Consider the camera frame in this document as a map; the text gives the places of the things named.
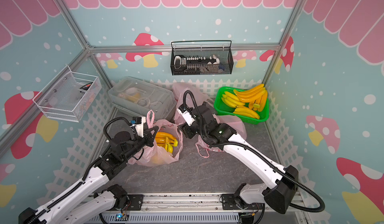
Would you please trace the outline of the pink plastic bag front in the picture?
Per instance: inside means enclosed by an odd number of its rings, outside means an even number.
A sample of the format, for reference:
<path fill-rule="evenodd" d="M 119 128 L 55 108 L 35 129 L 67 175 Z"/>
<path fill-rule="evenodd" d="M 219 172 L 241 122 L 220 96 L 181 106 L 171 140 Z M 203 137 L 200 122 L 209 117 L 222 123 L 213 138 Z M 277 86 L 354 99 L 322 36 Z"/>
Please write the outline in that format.
<path fill-rule="evenodd" d="M 178 161 L 183 149 L 183 134 L 178 131 L 177 125 L 165 119 L 155 121 L 152 110 L 147 113 L 146 124 L 159 128 L 154 146 L 145 146 L 144 153 L 136 154 L 128 164 L 154 167 Z"/>

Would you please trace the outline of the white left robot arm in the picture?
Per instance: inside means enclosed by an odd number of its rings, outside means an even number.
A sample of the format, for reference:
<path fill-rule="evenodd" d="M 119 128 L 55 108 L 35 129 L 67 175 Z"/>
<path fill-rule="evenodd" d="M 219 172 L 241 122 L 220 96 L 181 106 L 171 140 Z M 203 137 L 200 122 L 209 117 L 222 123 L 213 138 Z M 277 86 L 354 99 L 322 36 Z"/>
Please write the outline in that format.
<path fill-rule="evenodd" d="M 128 193 L 113 185 L 101 195 L 82 204 L 97 189 L 116 177 L 130 159 L 138 160 L 144 148 L 153 147 L 159 127 L 148 127 L 145 117 L 133 117 L 132 121 L 117 117 L 103 128 L 109 145 L 85 170 L 82 178 L 56 198 L 38 207 L 27 208 L 19 214 L 20 224 L 83 224 L 95 215 L 114 208 L 123 210 L 132 202 Z"/>

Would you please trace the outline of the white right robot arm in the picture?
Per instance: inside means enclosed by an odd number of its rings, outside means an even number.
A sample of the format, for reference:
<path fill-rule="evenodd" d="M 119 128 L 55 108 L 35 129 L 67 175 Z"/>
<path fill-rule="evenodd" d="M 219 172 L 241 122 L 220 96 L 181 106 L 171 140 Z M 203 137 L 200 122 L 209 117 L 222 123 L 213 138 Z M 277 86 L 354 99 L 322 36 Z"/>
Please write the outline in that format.
<path fill-rule="evenodd" d="M 269 159 L 226 123 L 218 123 L 206 103 L 198 105 L 194 94 L 186 90 L 183 103 L 177 109 L 185 123 L 178 128 L 187 138 L 199 135 L 208 147 L 219 148 L 232 155 L 253 171 L 264 183 L 261 185 L 242 184 L 234 194 L 240 209 L 253 203 L 266 204 L 275 212 L 285 214 L 289 207 L 309 213 L 325 210 L 322 198 L 299 182 L 299 172 L 293 166 L 284 167 Z M 307 208 L 292 202 L 301 189 L 318 201 L 319 206 Z"/>

